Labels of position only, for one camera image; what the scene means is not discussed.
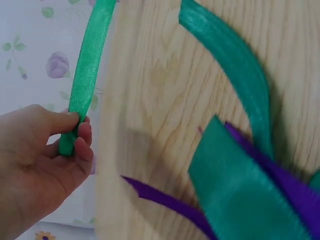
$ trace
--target purple flower print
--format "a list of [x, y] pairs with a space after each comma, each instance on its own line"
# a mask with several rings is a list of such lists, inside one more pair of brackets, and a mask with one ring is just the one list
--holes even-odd
[[97, 0], [88, 0], [91, 7], [94, 7], [96, 5]]
[[63, 52], [56, 51], [52, 53], [46, 64], [46, 73], [49, 78], [60, 79], [69, 72], [69, 61]]
[[90, 175], [95, 174], [95, 173], [96, 173], [96, 155], [93, 155], [93, 161], [92, 161]]

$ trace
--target teal ribbon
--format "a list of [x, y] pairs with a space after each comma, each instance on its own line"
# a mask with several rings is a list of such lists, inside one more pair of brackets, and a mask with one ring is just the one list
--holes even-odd
[[[194, 0], [182, 0], [179, 23], [219, 62], [248, 115], [254, 144], [272, 158], [269, 90], [250, 48], [226, 23]], [[310, 239], [281, 190], [216, 117], [207, 126], [188, 172], [219, 240]]]
[[248, 115], [254, 144], [273, 158], [267, 80], [250, 48], [223, 20], [194, 0], [182, 0], [179, 23], [219, 62]]
[[219, 240], [311, 239], [286, 196], [216, 116], [206, 127], [188, 171]]
[[[116, 0], [97, 0], [91, 12], [75, 69], [71, 90], [69, 112], [77, 112], [82, 123], [88, 112], [94, 94], [101, 55], [103, 53], [109, 25]], [[59, 153], [70, 156], [78, 136], [78, 125], [61, 135]]]

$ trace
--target light wood surface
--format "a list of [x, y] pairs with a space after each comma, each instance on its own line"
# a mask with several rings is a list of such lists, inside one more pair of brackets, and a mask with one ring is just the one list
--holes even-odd
[[[267, 73], [276, 157], [305, 180], [320, 165], [320, 1], [201, 0], [250, 44]], [[202, 240], [119, 175], [197, 205], [187, 169], [213, 114], [250, 132], [211, 54], [178, 24], [180, 0], [121, 0], [103, 94], [99, 240]]]

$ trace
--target purple ribbon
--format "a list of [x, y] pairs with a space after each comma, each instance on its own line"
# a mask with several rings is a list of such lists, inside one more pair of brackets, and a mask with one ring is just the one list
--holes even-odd
[[246, 153], [260, 165], [281, 189], [309, 230], [310, 235], [314, 239], [320, 239], [320, 196], [318, 193], [261, 153], [230, 123], [226, 122], [224, 126], [233, 136], [233, 139], [242, 146]]
[[192, 221], [210, 240], [218, 240], [202, 212], [184, 202], [169, 196], [147, 184], [130, 177], [122, 176], [138, 193], [139, 198], [161, 204]]
[[[274, 163], [269, 157], [261, 153], [230, 123], [226, 122], [224, 126], [228, 129], [234, 140], [242, 146], [243, 150], [260, 165], [281, 189], [282, 193], [286, 196], [291, 206], [309, 230], [312, 238], [320, 239], [320, 196], [288, 171]], [[203, 213], [196, 208], [138, 180], [125, 176], [122, 177], [133, 186], [140, 198], [156, 202], [176, 211], [192, 221], [210, 240], [218, 240]]]

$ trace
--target hand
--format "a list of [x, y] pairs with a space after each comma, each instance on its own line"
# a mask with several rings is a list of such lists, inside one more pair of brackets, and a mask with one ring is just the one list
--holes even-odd
[[78, 127], [74, 155], [59, 155], [55, 134], [70, 132], [77, 113], [32, 105], [0, 116], [0, 239], [18, 237], [52, 213], [90, 174], [93, 151], [89, 119]]

